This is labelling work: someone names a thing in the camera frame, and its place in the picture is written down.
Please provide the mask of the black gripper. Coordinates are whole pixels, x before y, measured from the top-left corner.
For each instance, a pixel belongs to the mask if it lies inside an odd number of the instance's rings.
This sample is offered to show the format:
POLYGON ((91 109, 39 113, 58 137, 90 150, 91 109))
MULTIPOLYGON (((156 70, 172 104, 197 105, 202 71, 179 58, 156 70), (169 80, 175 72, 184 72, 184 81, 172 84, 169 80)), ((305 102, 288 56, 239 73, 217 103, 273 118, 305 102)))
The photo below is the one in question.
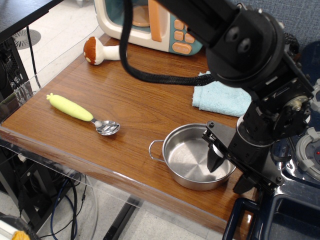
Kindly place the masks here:
POLYGON ((245 129, 242 119, 237 121, 236 128, 208 121, 202 138, 208 143, 207 168, 211 173, 224 159, 242 172, 233 188, 234 193, 244 194, 256 188, 273 194, 284 184, 285 180, 271 157, 273 141, 254 139, 245 129))

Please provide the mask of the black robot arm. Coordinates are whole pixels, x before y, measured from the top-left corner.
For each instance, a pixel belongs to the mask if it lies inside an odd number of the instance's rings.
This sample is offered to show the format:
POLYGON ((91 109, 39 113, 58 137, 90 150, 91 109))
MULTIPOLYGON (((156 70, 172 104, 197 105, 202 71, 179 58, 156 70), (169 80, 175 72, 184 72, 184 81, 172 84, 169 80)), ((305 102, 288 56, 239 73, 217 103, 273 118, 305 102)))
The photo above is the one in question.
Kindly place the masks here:
POLYGON ((313 87, 285 49, 280 23, 261 10, 227 0, 162 0, 203 44, 215 80, 251 96, 236 128, 208 122, 207 167, 215 171, 229 160, 242 176, 236 194, 252 188, 272 193, 284 183, 271 157, 272 145, 307 128, 313 87))

